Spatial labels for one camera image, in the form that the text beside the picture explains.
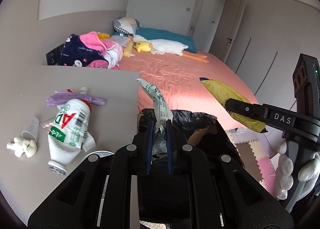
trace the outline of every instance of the silver bolt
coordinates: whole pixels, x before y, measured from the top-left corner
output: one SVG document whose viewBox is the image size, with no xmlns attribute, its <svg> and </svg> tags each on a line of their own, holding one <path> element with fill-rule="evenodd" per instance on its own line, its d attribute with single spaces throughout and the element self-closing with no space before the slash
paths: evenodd
<svg viewBox="0 0 320 229">
<path fill-rule="evenodd" d="M 221 156 L 222 161 L 224 162 L 230 162 L 231 157 L 229 155 L 222 155 Z"/>
<path fill-rule="evenodd" d="M 192 150 L 192 146 L 190 144 L 185 144 L 184 146 L 182 146 L 182 149 L 186 152 L 189 152 Z"/>
<path fill-rule="evenodd" d="M 127 150 L 128 150 L 128 151 L 134 151 L 136 148 L 137 148 L 137 146 L 134 145 L 134 144 L 129 144 L 129 145 L 127 146 Z"/>
<path fill-rule="evenodd" d="M 88 158 L 88 161 L 90 161 L 90 162 L 95 162 L 96 160 L 98 160 L 98 155 L 96 155 L 96 154 L 92 154 Z"/>
</svg>

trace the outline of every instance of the barcode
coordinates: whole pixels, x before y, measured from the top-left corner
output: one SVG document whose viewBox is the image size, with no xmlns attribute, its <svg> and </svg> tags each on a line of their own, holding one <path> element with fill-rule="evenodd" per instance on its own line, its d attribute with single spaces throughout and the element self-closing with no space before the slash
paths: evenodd
<svg viewBox="0 0 320 229">
<path fill-rule="evenodd" d="M 85 114 L 80 112 L 78 119 L 76 120 L 76 125 L 79 126 L 80 128 L 82 127 L 83 121 L 85 119 Z"/>
</svg>

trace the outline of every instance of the purple plastic bag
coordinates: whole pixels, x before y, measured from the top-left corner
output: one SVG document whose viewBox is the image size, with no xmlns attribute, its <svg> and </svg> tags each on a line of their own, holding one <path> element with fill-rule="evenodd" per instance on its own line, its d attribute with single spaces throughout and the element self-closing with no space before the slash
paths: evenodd
<svg viewBox="0 0 320 229">
<path fill-rule="evenodd" d="M 80 100 L 87 100 L 88 102 L 103 106 L 106 104 L 106 100 L 102 97 L 94 97 L 92 95 L 81 95 L 78 93 L 68 92 L 68 91 L 55 91 L 54 95 L 50 96 L 47 99 L 47 106 L 58 106 L 64 105 L 70 99 L 80 99 Z"/>
</svg>

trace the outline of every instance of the yellow duck plush toy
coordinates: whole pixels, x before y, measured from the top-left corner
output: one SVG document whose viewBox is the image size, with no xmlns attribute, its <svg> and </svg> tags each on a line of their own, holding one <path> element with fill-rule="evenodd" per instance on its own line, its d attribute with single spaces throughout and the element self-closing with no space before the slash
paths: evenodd
<svg viewBox="0 0 320 229">
<path fill-rule="evenodd" d="M 150 52 L 152 49 L 152 43 L 140 41 L 134 47 L 138 52 Z"/>
</svg>

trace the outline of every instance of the white wrapper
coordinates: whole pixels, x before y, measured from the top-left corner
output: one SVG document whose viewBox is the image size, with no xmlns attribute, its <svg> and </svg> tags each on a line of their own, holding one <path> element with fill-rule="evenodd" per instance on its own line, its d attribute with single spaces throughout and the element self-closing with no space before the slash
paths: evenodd
<svg viewBox="0 0 320 229">
<path fill-rule="evenodd" d="M 167 152 L 164 129 L 165 122 L 172 119 L 172 112 L 157 86 L 141 78 L 137 78 L 137 81 L 147 95 L 153 100 L 153 108 L 156 114 L 157 122 L 154 127 L 152 155 L 165 153 Z"/>
</svg>

